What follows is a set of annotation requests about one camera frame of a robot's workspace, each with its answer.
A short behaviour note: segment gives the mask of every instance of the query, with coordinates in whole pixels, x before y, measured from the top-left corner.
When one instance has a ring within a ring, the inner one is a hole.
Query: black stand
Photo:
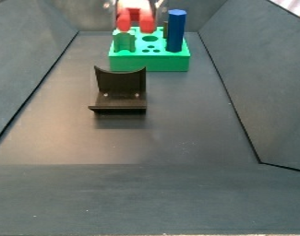
[[[93,68],[99,93],[95,105],[88,108],[93,112],[144,111],[147,108],[146,67],[127,73],[112,73],[96,66]]]

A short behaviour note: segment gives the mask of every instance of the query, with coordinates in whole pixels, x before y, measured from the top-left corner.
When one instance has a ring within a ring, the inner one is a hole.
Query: gray floor
[[[0,139],[0,234],[300,233],[300,172],[258,165],[198,35],[146,115],[96,116],[109,39],[76,37]]]

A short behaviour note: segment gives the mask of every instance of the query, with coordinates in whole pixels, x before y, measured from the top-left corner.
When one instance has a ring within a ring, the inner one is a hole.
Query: green block
[[[139,27],[131,27],[135,35],[135,51],[120,50],[113,52],[113,42],[108,51],[109,70],[131,71],[146,67],[147,71],[187,71],[190,52],[184,40],[182,41],[182,51],[171,53],[166,51],[166,39],[163,39],[163,27],[156,27],[156,31],[144,34]]]

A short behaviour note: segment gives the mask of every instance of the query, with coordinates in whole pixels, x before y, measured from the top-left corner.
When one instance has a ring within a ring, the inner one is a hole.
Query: red object
[[[130,30],[131,22],[138,22],[140,32],[154,32],[154,18],[148,0],[119,0],[116,27],[120,31]]]

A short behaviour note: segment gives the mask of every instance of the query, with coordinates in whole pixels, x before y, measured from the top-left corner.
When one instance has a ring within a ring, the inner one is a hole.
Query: dark gray surface
[[[233,0],[199,34],[261,161],[300,169],[300,18]]]
[[[300,233],[300,172],[257,164],[184,37],[190,70],[147,73],[147,114],[99,117],[111,34],[76,37],[0,140],[1,235]]]
[[[0,142],[0,164],[255,163],[196,33],[188,72],[147,73],[146,115],[87,109],[111,33],[80,34]]]
[[[69,23],[81,31],[109,31],[113,26],[112,10],[103,8],[105,0],[49,0],[68,19]],[[216,9],[227,0],[166,0],[168,9],[179,8],[187,11],[186,31],[195,32]],[[167,19],[167,13],[159,12],[158,23]]]
[[[0,2],[0,132],[75,33],[45,1]]]
[[[300,234],[300,173],[259,165],[0,166],[0,235],[163,233]]]

